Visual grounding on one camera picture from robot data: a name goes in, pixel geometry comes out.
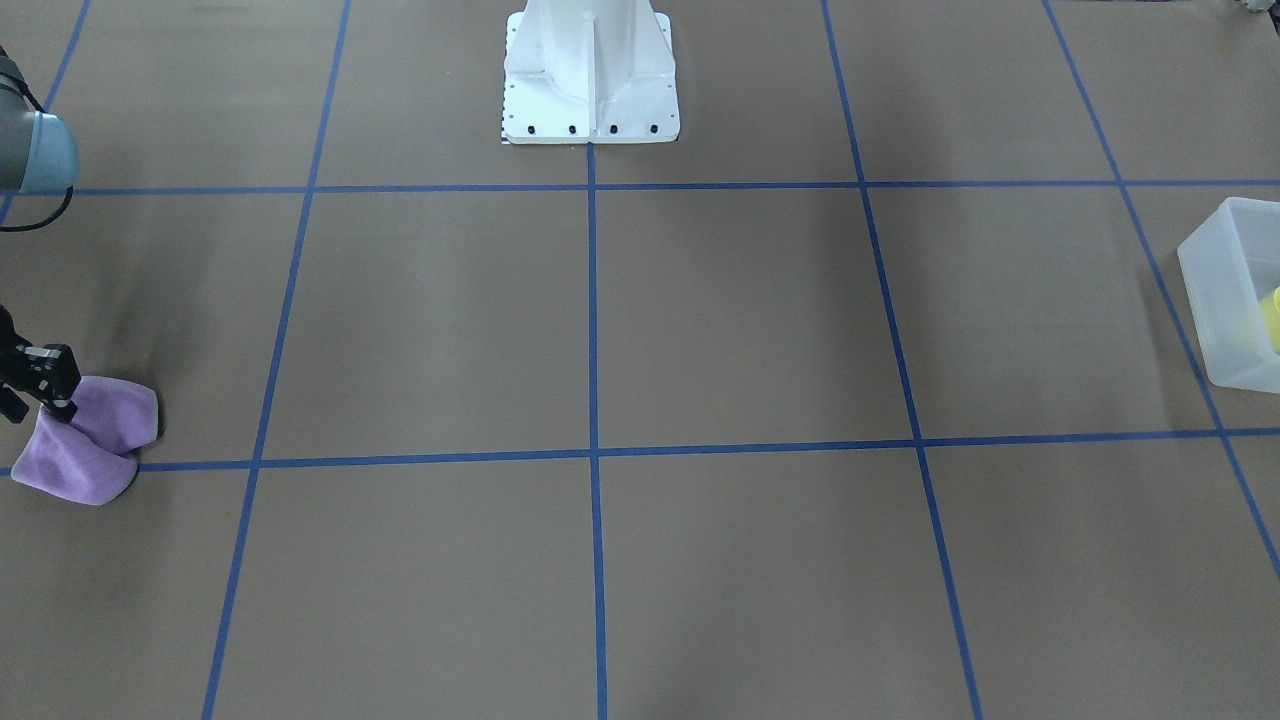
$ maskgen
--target black cable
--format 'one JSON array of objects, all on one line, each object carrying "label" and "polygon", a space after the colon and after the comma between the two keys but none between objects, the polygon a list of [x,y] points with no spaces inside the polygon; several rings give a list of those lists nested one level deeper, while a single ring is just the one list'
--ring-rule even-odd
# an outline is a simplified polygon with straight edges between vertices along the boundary
[{"label": "black cable", "polygon": [[8,227],[8,228],[0,227],[0,232],[31,232],[31,231],[38,231],[40,228],[42,228],[42,227],[52,223],[58,218],[63,217],[63,213],[67,211],[67,206],[72,204],[72,195],[74,192],[76,192],[76,187],[74,186],[68,187],[67,188],[67,195],[63,196],[63,204],[59,205],[56,210],[54,210],[52,215],[45,218],[44,220],[40,220],[38,223],[32,223],[29,225],[14,225],[14,227]]},{"label": "black cable", "polygon": [[44,113],[45,111],[44,105],[41,105],[40,100],[36,100],[36,96],[31,94],[31,88],[27,87],[27,83],[19,82],[18,83],[18,91],[22,92],[23,97],[26,97],[28,101],[31,101],[31,106],[35,108],[37,113]]}]

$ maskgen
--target floor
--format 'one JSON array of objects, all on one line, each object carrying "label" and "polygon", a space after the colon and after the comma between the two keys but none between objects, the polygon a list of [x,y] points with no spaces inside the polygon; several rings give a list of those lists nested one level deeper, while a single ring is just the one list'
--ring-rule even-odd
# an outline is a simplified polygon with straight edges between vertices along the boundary
[{"label": "floor", "polygon": [[662,0],[681,140],[589,149],[498,142],[521,5],[0,6],[83,152],[0,299],[166,425],[0,486],[0,716],[1275,716],[1175,256],[1280,200],[1265,17]]}]

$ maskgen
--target grid line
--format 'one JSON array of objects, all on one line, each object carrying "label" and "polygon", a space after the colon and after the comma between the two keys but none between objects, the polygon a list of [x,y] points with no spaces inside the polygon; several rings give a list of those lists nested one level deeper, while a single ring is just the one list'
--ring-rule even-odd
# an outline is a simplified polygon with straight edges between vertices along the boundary
[{"label": "grid line", "polygon": [[262,392],[262,411],[257,424],[257,438],[253,443],[253,457],[250,464],[248,479],[244,483],[244,501],[241,506],[239,525],[236,532],[236,547],[232,552],[230,570],[227,575],[227,593],[223,598],[221,618],[218,624],[218,637],[214,643],[214,656],[209,667],[209,684],[205,689],[202,720],[212,720],[218,701],[218,687],[221,679],[223,657],[227,652],[227,639],[230,634],[232,614],[236,607],[236,594],[239,587],[239,573],[244,561],[244,548],[248,541],[250,523],[253,516],[253,498],[257,493],[259,474],[262,469],[262,451],[266,446],[266,433],[271,423],[271,406],[275,401],[275,386],[279,379],[280,361],[284,355],[284,341],[289,328],[289,315],[293,310],[293,293],[297,287],[298,270],[302,264],[302,250],[306,246],[307,225],[311,219],[311,204],[315,199],[316,179],[320,174],[320,159],[324,155],[325,133],[329,129],[329,111],[338,86],[338,73],[342,67],[342,50],[347,38],[347,22],[351,18],[352,0],[343,0],[342,17],[338,19],[338,32],[334,40],[333,59],[329,67],[329,82],[325,87],[324,105],[320,109],[320,122],[316,127],[315,147],[311,154],[311,169],[307,174],[307,192],[302,196],[302,210],[298,215],[298,231],[293,242],[293,256],[289,261],[289,275],[284,284],[284,299],[280,302],[280,319],[276,325],[275,343],[271,350],[271,365],[268,372],[266,388]]},{"label": "grid line", "polygon": [[1138,241],[1142,243],[1142,251],[1147,256],[1147,265],[1151,268],[1151,274],[1156,281],[1156,287],[1160,290],[1160,297],[1165,302],[1165,310],[1169,313],[1169,318],[1174,323],[1174,329],[1178,331],[1178,340],[1183,346],[1183,352],[1187,355],[1187,361],[1190,364],[1192,373],[1196,375],[1201,396],[1204,398],[1204,405],[1208,407],[1210,416],[1213,420],[1213,428],[1217,430],[1219,439],[1222,443],[1222,450],[1226,452],[1228,462],[1231,465],[1231,471],[1235,474],[1235,482],[1240,487],[1240,495],[1244,497],[1245,506],[1253,519],[1253,525],[1258,532],[1258,538],[1262,541],[1262,547],[1266,551],[1267,557],[1271,560],[1271,570],[1276,578],[1280,579],[1280,555],[1276,553],[1276,546],[1271,539],[1271,533],[1267,530],[1266,520],[1262,518],[1262,511],[1258,509],[1257,500],[1253,497],[1253,489],[1249,487],[1249,480],[1245,478],[1244,470],[1240,468],[1240,460],[1236,457],[1235,448],[1231,446],[1231,434],[1226,432],[1226,427],[1222,424],[1222,418],[1217,411],[1217,405],[1213,402],[1213,395],[1210,391],[1208,382],[1201,372],[1199,360],[1196,359],[1196,351],[1192,348],[1187,328],[1183,325],[1181,318],[1178,315],[1178,307],[1174,305],[1174,299],[1169,292],[1165,275],[1160,270],[1160,263],[1156,260],[1156,254],[1151,250],[1147,231],[1143,228],[1142,218],[1138,217],[1138,209],[1129,193],[1128,183],[1120,173],[1120,165],[1116,163],[1115,154],[1111,150],[1111,143],[1107,141],[1107,135],[1102,129],[1102,120],[1098,118],[1093,101],[1089,99],[1089,92],[1084,87],[1084,78],[1080,76],[1080,69],[1075,64],[1075,58],[1071,55],[1070,44],[1066,41],[1066,33],[1062,32],[1062,26],[1057,20],[1057,14],[1053,12],[1052,1],[1041,0],[1041,4],[1048,14],[1050,24],[1053,27],[1053,33],[1057,36],[1057,42],[1062,49],[1062,55],[1065,56],[1066,64],[1071,70],[1071,77],[1080,94],[1080,100],[1084,101],[1084,108],[1089,114],[1089,120],[1093,123],[1093,129],[1098,136],[1098,142],[1102,145],[1102,152],[1106,155],[1107,164],[1111,167],[1111,174],[1115,176],[1120,196],[1124,199],[1125,208],[1129,211],[1129,219],[1133,222],[1133,228],[1138,233]]},{"label": "grid line", "polygon": [[595,145],[586,145],[586,237],[588,237],[588,425],[591,460],[591,565],[595,588],[595,714],[609,717],[609,670],[604,603],[604,511],[600,491],[600,342],[599,265],[596,254]]},{"label": "grid line", "polygon": [[[166,462],[143,462],[142,473],[214,473],[225,470],[248,470],[257,465],[262,470],[297,470],[306,468],[361,468],[375,465],[443,465],[468,462],[520,462],[543,460],[586,460],[593,455],[607,457],[654,457],[690,455],[760,455],[788,452],[858,452],[876,450],[908,450],[916,445],[924,447],[986,447],[993,445],[1093,445],[1110,442],[1158,442],[1176,439],[1217,439],[1229,437],[1280,437],[1280,428],[1228,428],[1190,430],[1139,430],[1120,433],[1064,433],[1039,436],[974,436],[974,437],[925,437],[896,439],[854,439],[819,442],[763,442],[731,445],[658,445],[658,446],[617,446],[571,447],[561,450],[509,450],[483,452],[420,452],[406,455],[349,455],[330,457],[275,457],[255,461],[247,460],[187,460]],[[0,468],[0,477],[9,477],[10,468]]]},{"label": "grid line", "polygon": [[845,83],[845,70],[840,61],[840,45],[836,41],[836,28],[831,19],[831,4],[822,0],[822,17],[827,29],[827,44],[831,50],[831,64],[836,74],[836,87],[840,90],[840,104],[845,114],[845,129],[849,133],[849,149],[854,159],[854,170],[858,176],[863,213],[867,217],[867,233],[870,238],[872,252],[876,258],[876,274],[879,278],[881,295],[884,302],[884,319],[888,323],[890,337],[893,341],[893,356],[897,361],[899,379],[902,384],[902,400],[906,404],[908,419],[911,424],[911,439],[915,445],[915,459],[920,470],[920,482],[924,489],[924,500],[929,509],[929,523],[933,528],[933,542],[937,546],[938,565],[942,571],[942,583],[947,592],[947,605],[951,610],[951,625],[955,630],[956,648],[960,652],[960,665],[964,670],[965,687],[969,692],[969,706],[974,720],[982,720],[982,698],[978,692],[978,679],[973,670],[973,659],[969,653],[969,641],[964,628],[964,614],[960,610],[960,597],[956,592],[955,574],[951,569],[951,553],[947,551],[946,532],[942,527],[942,515],[938,510],[937,496],[933,492],[933,474],[929,471],[928,451],[920,432],[920,419],[915,409],[915,397],[911,392],[911,378],[906,366],[906,355],[902,350],[902,338],[897,328],[897,318],[893,313],[893,295],[890,290],[888,273],[884,269],[884,256],[881,252],[879,232],[876,227],[876,213],[872,208],[870,190],[867,184],[867,174],[863,168],[863,156],[858,146],[858,128],[854,123],[852,109],[849,102],[849,90]]},{"label": "grid line", "polygon": [[[1128,187],[1280,187],[1280,179],[1125,179]],[[920,179],[920,181],[778,181],[778,182],[602,182],[596,192],[695,191],[695,190],[914,190],[914,188],[1036,188],[1120,187],[1116,179]],[[416,183],[416,184],[316,184],[298,186],[210,186],[210,187],[77,187],[84,197],[132,197],[152,195],[370,195],[431,192],[584,192],[586,183]],[[61,197],[61,191],[3,191],[5,205],[18,197]]]}]

